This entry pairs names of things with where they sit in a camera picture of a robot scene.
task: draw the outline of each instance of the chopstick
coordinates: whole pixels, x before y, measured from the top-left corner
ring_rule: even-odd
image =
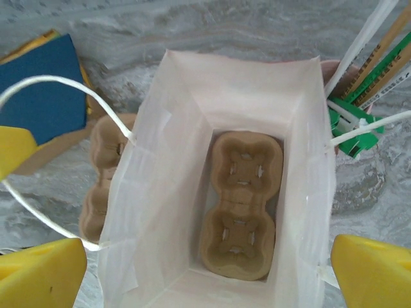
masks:
[[[391,79],[384,88],[382,88],[378,93],[376,93],[373,97],[369,98],[367,101],[362,103],[359,108],[362,110],[365,110],[371,104],[373,104],[375,101],[379,100],[382,98],[386,93],[390,92],[392,89],[397,87],[399,84],[401,84],[403,81],[407,80],[407,78],[411,77],[411,65],[409,65],[402,73],[398,74],[398,76],[394,77]]]
[[[384,52],[388,49],[394,39],[400,34],[401,30],[407,25],[411,18],[411,4],[409,4],[400,13],[394,21],[388,32],[381,39],[380,43],[374,48],[368,59],[364,62],[358,74],[354,77],[348,88],[344,91],[342,99],[352,93],[364,81],[365,77],[371,72],[372,68],[377,64]]]
[[[393,78],[411,59],[411,44],[408,44],[398,56],[391,61],[383,73],[354,101],[354,105],[360,106],[374,96],[387,82]]]
[[[326,97],[328,97],[334,90],[337,83],[345,75],[352,62],[360,54],[361,50],[370,41],[370,39],[377,32],[378,28],[383,24],[384,20],[388,17],[391,11],[395,8],[399,0],[380,0],[376,9],[368,17],[360,33],[354,39],[343,59],[335,71],[335,74],[327,82],[324,90]]]
[[[411,32],[407,33],[405,37],[384,57],[379,64],[365,77],[364,81],[358,86],[355,91],[348,94],[344,101],[348,103],[354,103],[362,93],[367,90],[370,85],[376,81],[380,75],[385,71],[385,69],[390,65],[390,63],[405,49],[411,42]]]

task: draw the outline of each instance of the wooden stick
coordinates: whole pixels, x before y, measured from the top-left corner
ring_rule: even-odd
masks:
[[[372,39],[380,26],[384,23],[385,19],[387,19],[388,15],[390,15],[391,11],[396,7],[398,1],[399,0],[380,0],[378,2],[377,7],[367,18],[359,34],[345,52],[334,75],[332,75],[326,83],[324,87],[326,97],[332,93],[337,83],[344,77],[344,74],[352,65],[353,61],[361,53],[361,50],[368,44],[370,39]]]
[[[377,64],[377,61],[382,57],[394,39],[399,35],[401,30],[407,25],[411,19],[411,4],[401,12],[394,21],[388,32],[381,39],[380,43],[374,48],[368,59],[364,62],[357,75],[354,77],[348,88],[345,90],[342,98],[346,98],[364,81],[365,77],[371,72],[372,68]]]
[[[354,105],[360,106],[369,98],[373,97],[400,69],[411,59],[411,44],[408,44],[393,61],[387,66],[383,73],[355,100]]]
[[[366,102],[358,106],[362,110],[365,110],[369,106],[371,106],[375,101],[382,98],[384,95],[389,93],[392,89],[403,83],[411,77],[411,65],[409,65],[401,74],[398,74],[395,78],[391,79],[388,84],[384,86],[377,94],[375,94],[372,98],[368,99]]]

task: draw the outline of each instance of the green object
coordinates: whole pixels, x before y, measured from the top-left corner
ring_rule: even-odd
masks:
[[[340,114],[331,108],[328,108],[329,120],[331,122],[331,130],[337,127],[338,122],[340,122]]]
[[[348,111],[350,114],[352,114],[353,116],[355,116],[358,119],[365,119],[367,121],[368,124],[371,124],[375,121],[378,121],[380,119],[382,119],[382,117],[374,117],[371,114],[368,114],[367,112],[365,112],[364,110],[342,100],[339,98],[329,98],[329,100],[333,101],[335,104],[337,104],[338,106],[340,106],[341,108],[345,109],[346,111]],[[383,133],[384,132],[384,126],[381,126],[379,128],[375,129],[376,132],[378,133]]]
[[[333,136],[338,137],[343,133],[338,129],[334,129]],[[372,133],[365,133],[354,138],[351,138],[347,141],[344,141],[339,145],[341,151],[350,157],[355,158],[363,150],[369,150],[378,143],[378,138]]]
[[[387,68],[387,66],[399,55],[401,50],[406,48],[406,46],[411,42],[411,32],[398,43],[396,47],[390,51],[390,53],[368,74],[368,76],[364,79],[363,82],[358,86],[358,88],[350,93],[346,98],[345,101],[349,104],[352,104],[362,92],[364,92]]]

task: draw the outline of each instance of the blue paper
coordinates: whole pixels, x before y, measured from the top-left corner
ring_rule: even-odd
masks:
[[[24,78],[56,75],[83,83],[80,64],[69,35],[56,38],[0,65],[0,91]],[[42,82],[12,96],[0,110],[0,125],[29,130],[38,145],[87,122],[85,94],[57,82]]]

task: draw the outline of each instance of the gray marble countertop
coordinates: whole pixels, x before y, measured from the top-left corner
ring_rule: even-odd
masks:
[[[52,27],[68,32],[93,84],[120,112],[137,111],[166,48],[261,61],[317,55],[339,59],[376,5],[374,0],[60,2],[3,1],[0,55]],[[358,64],[406,4],[399,2]],[[410,86],[403,83],[385,96],[373,113],[409,110]],[[10,179],[42,212],[73,232],[78,232],[82,200],[96,179],[88,149],[84,140],[33,176]],[[330,248],[341,233],[411,248],[410,121],[388,125],[378,147],[358,160],[339,154],[337,182]],[[0,246],[35,246],[59,238],[0,187]],[[75,307],[102,307],[96,254],[87,257]],[[327,286],[324,307],[345,307],[339,290]]]

